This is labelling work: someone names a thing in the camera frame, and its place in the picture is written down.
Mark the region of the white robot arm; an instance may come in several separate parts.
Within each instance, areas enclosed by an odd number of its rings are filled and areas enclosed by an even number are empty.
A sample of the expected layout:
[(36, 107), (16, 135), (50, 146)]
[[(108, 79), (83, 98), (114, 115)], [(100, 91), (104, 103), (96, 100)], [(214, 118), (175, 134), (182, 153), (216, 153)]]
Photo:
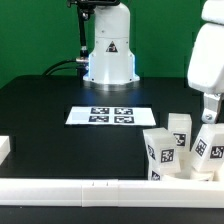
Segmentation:
[[(188, 85), (204, 94), (202, 120), (214, 123), (224, 101), (224, 0), (207, 0), (205, 24), (196, 37), (188, 72)], [(135, 87), (135, 56), (129, 49), (130, 12), (124, 4), (96, 5), (95, 47), (87, 57), (87, 86), (102, 90)]]

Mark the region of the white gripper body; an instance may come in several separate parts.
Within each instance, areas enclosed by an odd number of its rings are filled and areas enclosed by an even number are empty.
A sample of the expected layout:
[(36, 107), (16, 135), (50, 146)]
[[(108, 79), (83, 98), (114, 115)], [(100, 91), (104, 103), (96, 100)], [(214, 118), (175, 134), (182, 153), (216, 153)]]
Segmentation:
[(224, 93), (224, 26), (206, 23), (194, 43), (188, 84), (207, 94)]

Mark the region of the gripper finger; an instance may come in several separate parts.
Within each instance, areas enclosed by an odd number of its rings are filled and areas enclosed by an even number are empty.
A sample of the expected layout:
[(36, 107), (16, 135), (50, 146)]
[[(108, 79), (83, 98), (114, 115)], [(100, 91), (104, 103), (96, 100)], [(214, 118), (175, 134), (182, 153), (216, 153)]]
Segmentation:
[(221, 105), (223, 101), (222, 94), (203, 95), (204, 109), (202, 113), (202, 121), (206, 124), (215, 124), (218, 120)]

